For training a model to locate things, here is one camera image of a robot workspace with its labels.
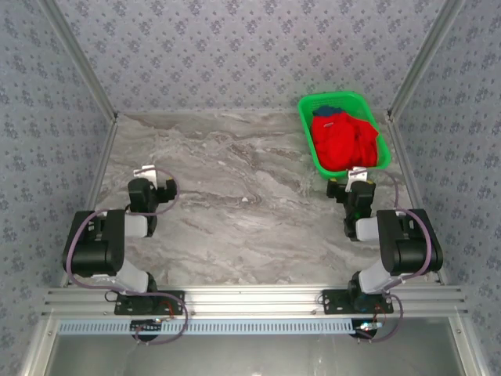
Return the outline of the small black circuit board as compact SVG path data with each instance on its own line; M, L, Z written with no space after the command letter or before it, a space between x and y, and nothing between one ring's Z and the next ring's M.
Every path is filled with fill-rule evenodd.
M132 320L129 330L138 342L151 342L158 337L162 324L158 320Z
M355 332L351 334L353 338L371 340L377 331L383 327L383 324L377 320L353 319L351 321Z

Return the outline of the green plastic basket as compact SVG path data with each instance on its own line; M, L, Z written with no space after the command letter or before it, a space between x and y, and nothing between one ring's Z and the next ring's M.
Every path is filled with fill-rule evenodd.
M376 166L370 168L385 169L389 165L391 161L389 148L380 132L380 127L377 124L377 121L375 120L375 117L373 116L368 103L361 95L355 92L347 91L312 94L305 96L304 98L299 100L297 110L300 116L301 123L303 125L305 137L312 155L314 166L323 179L345 178L347 176L348 170L330 172L323 168L319 163L319 159L317 158L315 147L312 141L310 128L313 118L312 111L318 109L321 106L339 107L350 114L352 117L368 121L379 132L379 136L377 137L378 162Z

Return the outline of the aluminium frame leg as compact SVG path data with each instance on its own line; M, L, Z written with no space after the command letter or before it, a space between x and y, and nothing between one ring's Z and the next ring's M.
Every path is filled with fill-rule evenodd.
M25 353L18 376L44 376L56 341L59 320L40 319Z
M477 357L478 351L474 344L474 332L468 324L467 317L451 316L449 325L464 374L466 376L484 376Z

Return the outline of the aluminium table side rail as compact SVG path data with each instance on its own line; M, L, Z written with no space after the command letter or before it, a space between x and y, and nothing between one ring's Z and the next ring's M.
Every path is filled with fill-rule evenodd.
M74 274L67 273L67 256L70 253L71 245L74 242L75 235L77 234L77 231L81 223L96 209L99 193L101 190L101 186L103 184L103 178L106 172L106 166L110 158L110 152L113 147L116 133L117 133L117 118L114 117L110 123L110 128L104 139L102 152L99 155L99 159L96 163L95 174L94 177L92 178L92 183L90 186L90 190L88 192L88 197L85 206L82 210L76 211L72 217L72 222L69 227L67 240L63 248L63 253L60 262L64 270L63 279L60 285L61 287L68 287L68 286L82 287L82 285L84 288L88 287L88 284L86 284L85 282L78 281Z

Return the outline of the wide aluminium mounting rail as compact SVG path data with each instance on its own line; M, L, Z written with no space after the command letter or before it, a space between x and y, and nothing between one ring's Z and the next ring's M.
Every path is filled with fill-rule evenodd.
M309 318L325 315L323 285L243 285L180 287L194 319ZM470 309L460 287L404 284L392 290L403 305L405 318L468 316ZM38 312L59 318L111 318L114 304L105 292L76 286L49 288Z

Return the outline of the dark blue garment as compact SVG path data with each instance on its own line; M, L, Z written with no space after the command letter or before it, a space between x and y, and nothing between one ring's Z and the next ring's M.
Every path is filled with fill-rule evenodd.
M334 116L335 114L342 114L344 113L344 110L339 108L339 107L332 107L332 106L321 106L318 109L312 111L312 115L314 117L331 117Z

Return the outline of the red t-shirt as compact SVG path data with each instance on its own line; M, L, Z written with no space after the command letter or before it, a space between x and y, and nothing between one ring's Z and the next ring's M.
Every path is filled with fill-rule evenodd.
M368 122L347 112L314 117L310 128L320 165L330 172L377 165L379 132Z

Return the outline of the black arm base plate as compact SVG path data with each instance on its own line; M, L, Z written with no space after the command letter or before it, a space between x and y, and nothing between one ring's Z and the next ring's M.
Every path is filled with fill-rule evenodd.
M326 315L393 313L394 307L383 295L351 293L348 290L322 291L322 305Z
M114 314L117 316L181 316L184 291L160 291L161 296L118 295Z

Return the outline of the slanted aluminium frame post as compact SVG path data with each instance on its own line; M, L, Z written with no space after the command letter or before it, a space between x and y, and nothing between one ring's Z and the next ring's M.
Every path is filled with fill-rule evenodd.
M94 70L84 51L80 47L77 38L71 30L70 24L61 12L55 0L37 0L46 18L50 22L52 29L60 39L63 47L69 54L74 66L87 85L92 97L96 101L99 109L109 119L115 119L114 108L108 96L101 86Z
M399 118L411 99L421 78L444 41L466 0L445 0L435 21L427 33L403 83L400 85L391 106L387 110L390 121Z

